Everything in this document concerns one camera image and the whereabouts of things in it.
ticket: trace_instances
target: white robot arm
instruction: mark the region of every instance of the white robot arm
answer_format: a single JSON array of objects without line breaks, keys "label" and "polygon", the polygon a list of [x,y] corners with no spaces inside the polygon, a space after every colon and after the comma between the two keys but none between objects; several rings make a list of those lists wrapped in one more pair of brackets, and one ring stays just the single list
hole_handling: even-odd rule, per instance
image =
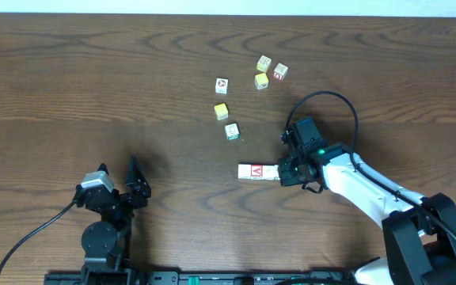
[{"label": "white robot arm", "polygon": [[[387,258],[355,268],[358,283],[456,284],[456,206],[451,199],[441,193],[427,198],[409,191],[346,146],[329,146],[310,117],[289,126],[282,140],[290,151],[289,157],[279,160],[282,186],[302,184],[302,189],[314,193],[331,190],[382,228]],[[321,187],[307,187],[311,182]],[[420,236],[424,234],[436,235],[437,241],[423,245]]]}]

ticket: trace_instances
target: wooden block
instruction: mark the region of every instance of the wooden block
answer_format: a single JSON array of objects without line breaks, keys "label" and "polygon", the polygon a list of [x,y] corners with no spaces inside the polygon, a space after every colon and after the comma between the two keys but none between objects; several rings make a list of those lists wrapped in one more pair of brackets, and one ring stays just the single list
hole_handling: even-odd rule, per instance
[{"label": "wooden block", "polygon": [[279,180],[277,165],[238,165],[238,179]]},{"label": "wooden block", "polygon": [[236,123],[232,123],[225,126],[225,133],[228,140],[238,139],[240,133],[238,132],[238,127]]},{"label": "wooden block", "polygon": [[218,118],[218,120],[224,120],[228,118],[228,108],[226,107],[226,104],[219,104],[214,107],[215,110],[215,115]]},{"label": "wooden block", "polygon": [[258,64],[256,65],[256,68],[261,71],[261,72],[267,72],[268,68],[272,64],[272,60],[265,55],[262,55],[260,57],[260,60],[258,60]]},{"label": "wooden block", "polygon": [[288,66],[285,66],[282,63],[278,63],[274,69],[274,78],[279,79],[280,81],[284,80],[284,77],[288,73]]},{"label": "wooden block", "polygon": [[254,84],[257,89],[263,89],[268,87],[268,77],[265,73],[258,74],[254,77]]},{"label": "wooden block", "polygon": [[228,92],[228,79],[218,78],[215,81],[215,92],[226,94]]}]

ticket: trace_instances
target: wire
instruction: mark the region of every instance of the wire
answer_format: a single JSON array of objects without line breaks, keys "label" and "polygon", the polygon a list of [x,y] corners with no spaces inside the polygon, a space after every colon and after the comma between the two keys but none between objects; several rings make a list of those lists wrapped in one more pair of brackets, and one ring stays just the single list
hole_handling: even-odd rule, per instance
[{"label": "wire", "polygon": [[320,188],[318,190],[314,190],[311,187],[307,187],[309,184],[309,181],[306,181],[306,183],[302,184],[302,190],[309,190],[314,194],[321,194],[323,192],[323,185],[320,185]]},{"label": "wire", "polygon": [[1,264],[0,264],[0,276],[1,276],[1,272],[3,270],[3,267],[5,267],[5,264],[6,262],[8,261],[8,259],[12,256],[13,253],[15,253],[15,251],[23,244],[25,243],[29,238],[31,238],[33,235],[35,234],[38,234],[41,230],[43,230],[44,228],[46,228],[48,225],[52,224],[53,222],[55,222],[57,219],[61,218],[61,216],[63,216],[66,212],[68,212],[68,210],[70,210],[73,205],[75,205],[75,203],[77,203],[77,201],[71,201],[71,203],[66,206],[62,211],[59,212],[59,214],[57,214],[54,218],[51,218],[48,222],[44,223],[43,225],[39,226],[36,228],[36,230],[32,231],[31,233],[29,233],[27,236],[25,236],[24,238],[21,239],[21,241],[19,241],[5,256],[5,258],[3,258],[3,261],[1,261]]},{"label": "wire", "polygon": [[[290,121],[291,121],[291,118],[292,118],[293,114],[295,113],[295,111],[297,110],[297,108],[303,102],[308,100],[309,98],[314,97],[316,95],[321,95],[321,94],[333,95],[335,97],[338,97],[338,98],[342,99],[348,105],[348,107],[351,109],[351,112],[353,113],[353,119],[355,120],[355,133],[353,134],[353,140],[352,140],[351,146],[349,148],[349,159],[350,159],[351,163],[354,165],[355,171],[359,171],[362,175],[364,175],[368,180],[372,181],[377,186],[383,188],[388,193],[394,195],[395,197],[397,197],[397,198],[403,200],[404,202],[410,204],[411,206],[413,206],[420,213],[422,213],[423,215],[427,216],[441,230],[444,230],[456,242],[456,234],[453,232],[453,230],[448,225],[446,225],[444,222],[442,222],[441,220],[436,218],[434,216],[434,214],[432,214],[430,211],[428,211],[425,207],[423,207],[423,206],[419,205],[418,203],[415,203],[414,201],[410,200],[408,197],[403,196],[399,191],[393,190],[393,189],[389,188],[388,186],[384,185],[383,183],[381,183],[379,180],[373,178],[371,175],[369,175],[368,173],[363,171],[363,169],[360,166],[360,164],[355,163],[354,153],[355,153],[355,148],[356,148],[356,140],[358,139],[358,116],[357,116],[356,110],[353,107],[353,105],[351,104],[351,102],[348,99],[346,99],[344,96],[342,96],[342,95],[340,95],[338,93],[335,93],[333,91],[318,91],[318,92],[311,93],[311,94],[305,96],[304,98],[302,98],[293,107],[293,109],[291,109],[290,115],[288,116],[288,119],[286,121],[285,130],[288,128],[288,126],[290,124]],[[283,284],[280,284],[280,285],[291,285],[291,284],[293,284],[293,283],[283,283]]]},{"label": "wire", "polygon": [[294,284],[343,284],[343,285],[363,285],[361,283],[355,283],[351,281],[342,281],[342,280],[334,280],[334,279],[320,279],[320,278],[297,278],[297,279],[290,279],[284,280],[274,285],[294,285]]},{"label": "wire", "polygon": [[332,95],[332,96],[335,96],[337,98],[340,98],[351,109],[351,113],[353,114],[353,118],[355,118],[355,133],[353,134],[353,140],[351,141],[351,146],[350,146],[350,150],[349,150],[349,159],[351,160],[351,163],[353,165],[356,165],[355,159],[353,157],[353,153],[355,152],[354,150],[356,148],[356,141],[358,139],[358,115],[356,114],[355,107],[353,107],[352,103],[348,99],[346,99],[346,97],[340,95],[339,93],[336,93],[336,92],[333,92],[333,91],[317,91],[317,92],[311,93],[311,94],[305,96],[304,98],[302,98],[291,109],[290,115],[288,115],[288,119],[286,120],[286,126],[284,126],[284,130],[288,129],[288,126],[290,125],[290,122],[291,122],[291,118],[293,117],[293,114],[295,114],[295,111],[297,110],[297,108],[300,107],[300,105],[302,105],[305,101],[307,101],[311,97],[314,97],[314,96],[317,96],[317,95]]}]

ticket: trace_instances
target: wood grain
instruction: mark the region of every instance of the wood grain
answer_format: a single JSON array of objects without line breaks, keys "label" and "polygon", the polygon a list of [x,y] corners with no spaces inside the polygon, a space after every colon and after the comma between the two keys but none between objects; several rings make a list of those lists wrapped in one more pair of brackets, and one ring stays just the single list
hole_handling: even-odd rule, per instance
[{"label": "wood grain", "polygon": [[[256,91],[262,54],[290,71]],[[456,202],[456,19],[0,14],[0,261],[99,163],[124,188],[131,154],[153,187],[134,224],[141,265],[309,270],[384,256],[380,229],[339,196],[236,179],[239,162],[286,154],[288,112],[319,89],[356,107],[368,163]],[[226,140],[219,102],[241,139]],[[319,97],[305,115],[349,143],[341,101]],[[98,219],[73,209],[14,254],[2,283],[78,270],[82,231]]]}]

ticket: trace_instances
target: white wall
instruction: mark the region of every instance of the white wall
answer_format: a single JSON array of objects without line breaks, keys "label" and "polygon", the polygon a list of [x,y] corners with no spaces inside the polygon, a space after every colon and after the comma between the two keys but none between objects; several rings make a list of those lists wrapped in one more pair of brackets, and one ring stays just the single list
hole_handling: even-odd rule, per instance
[{"label": "white wall", "polygon": [[0,12],[456,17],[456,0],[0,0]]}]

